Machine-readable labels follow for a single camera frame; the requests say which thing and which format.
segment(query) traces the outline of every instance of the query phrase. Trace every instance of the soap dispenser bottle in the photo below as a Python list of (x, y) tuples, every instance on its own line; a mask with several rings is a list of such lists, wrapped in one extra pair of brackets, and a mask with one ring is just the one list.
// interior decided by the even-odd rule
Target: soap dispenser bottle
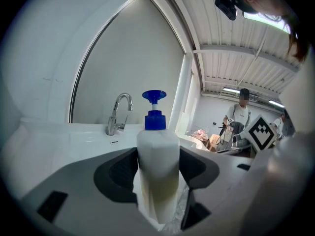
[(159, 224), (172, 221), (176, 210), (179, 181), (179, 139), (166, 129), (165, 116), (158, 100), (166, 97), (160, 90), (144, 92), (152, 104), (145, 116), (145, 130), (137, 136), (140, 181), (144, 207)]

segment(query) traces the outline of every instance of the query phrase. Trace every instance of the white t-shirt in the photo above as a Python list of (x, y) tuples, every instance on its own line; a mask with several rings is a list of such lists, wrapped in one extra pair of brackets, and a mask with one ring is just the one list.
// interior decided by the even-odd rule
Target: white t-shirt
[[(237, 107), (235, 109), (235, 113), (233, 116), (233, 111), (234, 111), (234, 105), (230, 106), (228, 109), (226, 116), (228, 119), (233, 119), (234, 121), (240, 122), (242, 125), (245, 126), (247, 120), (248, 120), (248, 115), (249, 115), (249, 110), (248, 107), (242, 108), (240, 104), (237, 104)], [(225, 132), (222, 134), (221, 138), (223, 138), (225, 141), (229, 142), (230, 139), (232, 138), (232, 132), (228, 130), (228, 128), (225, 129)]]
[(277, 126), (277, 133), (279, 135), (282, 135), (282, 128), (284, 126), (284, 122), (282, 121), (282, 119), (281, 118), (275, 119), (274, 124)]

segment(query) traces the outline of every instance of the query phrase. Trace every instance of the chrome faucet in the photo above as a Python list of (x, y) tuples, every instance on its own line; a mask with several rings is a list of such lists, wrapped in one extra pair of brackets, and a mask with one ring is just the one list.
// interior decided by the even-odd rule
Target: chrome faucet
[(115, 133), (115, 129), (123, 131), (125, 129), (125, 125), (127, 122), (127, 118), (125, 120), (125, 123), (122, 124), (116, 124), (116, 113), (117, 113), (117, 109), (118, 109), (118, 105), (121, 101), (122, 98), (126, 98), (128, 101), (128, 111), (132, 111), (132, 97), (130, 96), (130, 94), (128, 93), (122, 93), (120, 94), (117, 99), (116, 99), (116, 103), (113, 109), (113, 113), (112, 116), (108, 119), (108, 125), (106, 128), (106, 134), (109, 136), (113, 136)]

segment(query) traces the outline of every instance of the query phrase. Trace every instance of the corrugated ceiling panel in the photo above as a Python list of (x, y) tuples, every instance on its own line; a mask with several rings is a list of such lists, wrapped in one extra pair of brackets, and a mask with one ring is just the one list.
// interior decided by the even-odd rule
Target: corrugated ceiling panel
[[(238, 11), (235, 21), (229, 20), (214, 4), (215, 0), (182, 0), (192, 19), (200, 45), (232, 45), (258, 50), (267, 31), (261, 51), (283, 59), (293, 66), (299, 62), (287, 55), (288, 34), (267, 24), (245, 19)], [(205, 78), (240, 81), (254, 57), (235, 53), (202, 54)], [(257, 59), (242, 80), (275, 92), (281, 92), (295, 74), (274, 63)], [(222, 90), (211, 85), (210, 91)]]

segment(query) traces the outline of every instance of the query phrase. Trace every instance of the white column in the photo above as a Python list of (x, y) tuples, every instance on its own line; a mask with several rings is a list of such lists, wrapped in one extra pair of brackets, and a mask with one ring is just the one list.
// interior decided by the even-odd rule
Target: white column
[(181, 114), (182, 104), (185, 97), (185, 89), (187, 85), (188, 76), (191, 73), (192, 53), (187, 53), (184, 56), (181, 73), (179, 76), (173, 109), (168, 124), (168, 129), (175, 132), (179, 116)]

